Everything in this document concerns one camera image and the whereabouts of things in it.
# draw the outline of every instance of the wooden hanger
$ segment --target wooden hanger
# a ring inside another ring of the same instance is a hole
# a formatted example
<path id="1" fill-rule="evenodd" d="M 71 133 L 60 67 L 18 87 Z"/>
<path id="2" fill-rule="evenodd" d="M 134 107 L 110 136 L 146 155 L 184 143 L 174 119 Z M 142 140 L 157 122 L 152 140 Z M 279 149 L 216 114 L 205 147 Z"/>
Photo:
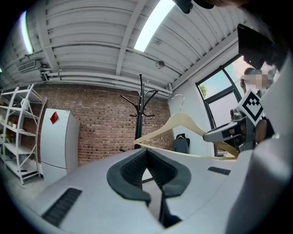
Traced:
<path id="1" fill-rule="evenodd" d="M 188 114 L 178 112 L 176 114 L 173 114 L 168 119 L 168 121 L 165 123 L 165 125 L 163 127 L 158 129 L 157 131 L 154 131 L 148 135 L 145 135 L 141 138 L 136 139 L 133 142 L 133 144 L 138 144 L 138 143 L 147 141 L 147 140 L 149 140 L 157 135 L 160 135 L 168 130 L 171 130 L 179 125 L 186 127 L 187 129 L 195 132 L 196 134 L 200 135 L 201 137 L 204 134 L 206 134 L 206 132 L 204 130 L 202 130 Z M 219 148 L 229 152 L 230 154 L 232 154 L 235 157 L 237 157 L 239 154 L 234 147 L 232 147 L 231 145 L 229 145 L 225 142 L 215 142 L 214 144 L 216 146 L 218 146 Z"/>
<path id="2" fill-rule="evenodd" d="M 183 156 L 189 156 L 189 157 L 193 157 L 193 158 L 200 158 L 200 159 L 211 159 L 211 160 L 224 160 L 224 161 L 229 161 L 229 162 L 236 162 L 236 158 L 237 157 L 208 157 L 208 156 L 198 156 L 198 155 L 194 155 L 194 154 L 184 154 L 184 153 L 180 153 L 180 152 L 175 152 L 175 151 L 170 151 L 167 149 L 160 149 L 154 146 L 150 146 L 150 145 L 146 145 L 146 144 L 142 144 L 142 143 L 138 143 L 139 145 L 145 147 L 145 148 L 150 148 L 150 149 L 159 149 L 159 150 L 164 150 L 167 152 L 172 152 L 174 154 L 179 154 L 179 155 L 183 155 Z"/>

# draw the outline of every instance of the white ceiling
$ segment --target white ceiling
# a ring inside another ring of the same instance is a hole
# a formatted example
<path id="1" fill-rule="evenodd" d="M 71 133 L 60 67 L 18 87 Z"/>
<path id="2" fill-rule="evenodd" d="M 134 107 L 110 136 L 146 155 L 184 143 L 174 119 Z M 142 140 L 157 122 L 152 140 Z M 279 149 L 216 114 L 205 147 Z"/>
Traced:
<path id="1" fill-rule="evenodd" d="M 133 47 L 139 33 L 158 2 L 40 1 L 27 11 L 34 53 L 26 56 L 19 24 L 16 24 L 0 53 L 0 67 L 4 71 L 2 85 L 30 82 L 21 76 L 17 67 L 37 59 L 52 72 L 62 68 L 62 72 L 94 72 L 135 80 L 142 73 L 148 84 L 168 90 L 168 83 L 174 84 L 225 41 L 239 23 L 246 22 L 245 15 L 237 9 L 206 10 L 194 5 L 186 15 L 175 6 L 145 52 L 136 51 Z M 165 62 L 163 69 L 156 68 L 158 60 Z"/>

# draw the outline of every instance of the ceiling light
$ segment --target ceiling light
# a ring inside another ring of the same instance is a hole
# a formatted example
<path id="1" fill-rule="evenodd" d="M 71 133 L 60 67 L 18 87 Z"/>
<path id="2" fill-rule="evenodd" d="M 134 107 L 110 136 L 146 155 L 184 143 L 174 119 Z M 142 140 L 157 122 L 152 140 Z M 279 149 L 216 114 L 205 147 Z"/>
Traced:
<path id="1" fill-rule="evenodd" d="M 175 3 L 172 0 L 160 0 L 155 9 L 152 11 L 146 24 L 144 25 L 134 49 L 144 52 L 152 36 L 162 23 L 163 19 L 173 8 Z"/>
<path id="2" fill-rule="evenodd" d="M 27 11 L 23 12 L 22 16 L 20 16 L 20 29 L 22 32 L 22 39 L 27 49 L 27 53 L 32 54 L 33 48 L 32 48 L 31 41 L 29 39 L 29 35 L 27 31 L 26 13 Z"/>

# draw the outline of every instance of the black coat rack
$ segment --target black coat rack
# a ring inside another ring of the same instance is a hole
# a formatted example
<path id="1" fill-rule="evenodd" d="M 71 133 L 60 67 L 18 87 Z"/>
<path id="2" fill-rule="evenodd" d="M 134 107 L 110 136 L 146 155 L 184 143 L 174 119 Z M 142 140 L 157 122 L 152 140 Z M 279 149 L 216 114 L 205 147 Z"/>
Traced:
<path id="1" fill-rule="evenodd" d="M 150 90 L 146 93 L 144 93 L 144 89 L 145 89 L 145 83 L 142 82 L 142 77 L 141 74 L 139 74 L 140 78 L 141 78 L 141 92 L 138 91 L 131 91 L 131 92 L 136 92 L 139 95 L 139 100 L 138 100 L 138 105 L 134 104 L 132 101 L 130 101 L 129 99 L 127 99 L 126 97 L 124 97 L 123 95 L 121 95 L 121 97 L 123 97 L 125 100 L 127 100 L 128 102 L 130 102 L 136 109 L 136 114 L 135 115 L 130 115 L 132 117 L 136 117 L 136 139 L 141 137 L 141 133 L 142 133 L 142 120 L 143 120 L 143 116 L 147 116 L 147 117 L 152 117 L 155 116 L 153 115 L 147 115 L 145 114 L 145 108 L 148 104 L 148 102 L 155 96 L 155 94 L 158 92 L 158 90 Z M 149 99 L 145 102 L 145 97 L 148 93 L 154 92 Z M 139 149 L 141 146 L 136 144 L 134 146 L 135 149 Z"/>

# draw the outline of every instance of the red label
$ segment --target red label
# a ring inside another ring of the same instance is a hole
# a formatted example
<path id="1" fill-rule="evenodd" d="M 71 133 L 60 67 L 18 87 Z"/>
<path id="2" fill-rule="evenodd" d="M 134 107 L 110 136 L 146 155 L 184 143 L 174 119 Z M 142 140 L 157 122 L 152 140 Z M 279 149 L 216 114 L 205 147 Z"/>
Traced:
<path id="1" fill-rule="evenodd" d="M 54 114 L 50 118 L 52 124 L 54 124 L 57 121 L 57 119 L 58 119 L 57 112 L 54 112 Z"/>

